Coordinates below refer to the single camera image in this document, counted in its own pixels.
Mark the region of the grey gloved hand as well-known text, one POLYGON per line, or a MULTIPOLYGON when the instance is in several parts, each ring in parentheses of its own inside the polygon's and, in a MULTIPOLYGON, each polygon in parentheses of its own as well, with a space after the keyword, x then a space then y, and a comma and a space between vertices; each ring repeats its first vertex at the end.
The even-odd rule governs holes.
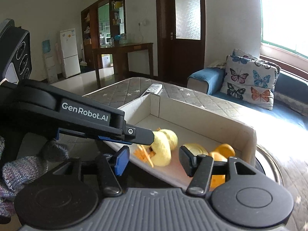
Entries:
POLYGON ((44 175, 49 162, 69 159, 69 152, 66 144, 52 140, 47 141, 37 155, 6 162, 1 168, 1 218, 10 218, 15 214, 14 199, 25 185, 44 175))

